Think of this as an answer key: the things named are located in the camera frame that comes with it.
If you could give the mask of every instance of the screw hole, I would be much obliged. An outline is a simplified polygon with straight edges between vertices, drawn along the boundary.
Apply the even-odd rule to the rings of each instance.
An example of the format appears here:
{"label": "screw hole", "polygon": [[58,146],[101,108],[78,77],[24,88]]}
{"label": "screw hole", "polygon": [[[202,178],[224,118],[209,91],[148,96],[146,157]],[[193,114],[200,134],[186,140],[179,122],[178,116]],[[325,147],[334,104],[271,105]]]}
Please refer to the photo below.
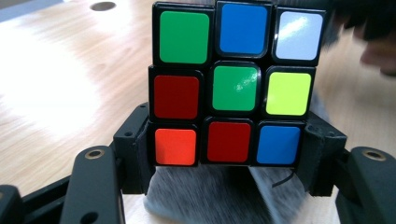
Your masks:
{"label": "screw hole", "polygon": [[108,11],[116,6],[113,2],[100,2],[91,6],[93,11]]}
{"label": "screw hole", "polygon": [[88,160],[94,160],[94,159],[98,159],[98,158],[102,157],[103,155],[105,155],[104,150],[94,149],[94,150],[87,152],[87,154],[85,154],[85,158],[87,158]]}
{"label": "screw hole", "polygon": [[90,212],[85,214],[82,218],[80,223],[81,224],[91,224],[94,223],[98,219],[98,214],[95,212]]}
{"label": "screw hole", "polygon": [[382,153],[368,149],[363,151],[363,155],[374,161],[385,161],[387,159]]}

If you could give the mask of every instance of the green sticker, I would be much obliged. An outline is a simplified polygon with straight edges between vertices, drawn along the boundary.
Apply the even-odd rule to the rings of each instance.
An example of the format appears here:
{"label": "green sticker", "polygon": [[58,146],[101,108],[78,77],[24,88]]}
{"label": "green sticker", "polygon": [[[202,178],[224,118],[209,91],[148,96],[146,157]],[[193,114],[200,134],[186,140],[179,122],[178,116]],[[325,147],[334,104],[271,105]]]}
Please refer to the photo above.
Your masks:
{"label": "green sticker", "polygon": [[209,17],[204,13],[165,11],[160,18],[160,58],[165,63],[205,63]]}
{"label": "green sticker", "polygon": [[305,114],[311,76],[306,73],[274,72],[269,79],[266,111],[271,115]]}
{"label": "green sticker", "polygon": [[213,78],[213,108],[251,111],[256,104],[258,71],[254,67],[218,66]]}

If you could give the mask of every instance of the yellow-green sticker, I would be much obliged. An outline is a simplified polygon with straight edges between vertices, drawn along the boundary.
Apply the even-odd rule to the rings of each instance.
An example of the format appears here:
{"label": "yellow-green sticker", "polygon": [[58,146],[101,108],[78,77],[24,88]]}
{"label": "yellow-green sticker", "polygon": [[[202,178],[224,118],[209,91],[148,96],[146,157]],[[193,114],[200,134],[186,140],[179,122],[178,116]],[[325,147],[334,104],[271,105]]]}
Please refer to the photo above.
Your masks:
{"label": "yellow-green sticker", "polygon": [[307,73],[274,72],[269,78],[266,111],[270,115],[305,114],[312,78]]}

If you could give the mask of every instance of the rubik's cube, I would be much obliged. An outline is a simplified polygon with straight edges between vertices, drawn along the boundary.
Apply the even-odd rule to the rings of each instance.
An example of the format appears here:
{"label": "rubik's cube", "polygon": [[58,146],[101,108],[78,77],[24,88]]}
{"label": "rubik's cube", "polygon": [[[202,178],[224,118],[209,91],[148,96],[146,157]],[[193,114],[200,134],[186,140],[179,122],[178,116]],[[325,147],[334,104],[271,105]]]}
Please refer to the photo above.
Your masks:
{"label": "rubik's cube", "polygon": [[155,3],[155,165],[296,165],[326,11],[260,1]]}

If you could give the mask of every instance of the table surface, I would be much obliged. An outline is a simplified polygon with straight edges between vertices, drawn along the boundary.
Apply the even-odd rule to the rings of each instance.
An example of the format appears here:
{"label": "table surface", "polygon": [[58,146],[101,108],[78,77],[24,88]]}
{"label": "table surface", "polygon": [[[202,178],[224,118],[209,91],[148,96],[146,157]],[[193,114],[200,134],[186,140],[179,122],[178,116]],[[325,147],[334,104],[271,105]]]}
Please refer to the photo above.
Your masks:
{"label": "table surface", "polygon": [[[71,174],[74,158],[108,145],[148,100],[152,1],[93,11],[75,0],[0,23],[0,184],[21,195]],[[396,156],[396,78],[360,65],[350,32],[322,51],[316,89],[346,148]],[[173,223],[125,196],[128,223]],[[309,198],[295,223],[339,223],[331,198]]]}

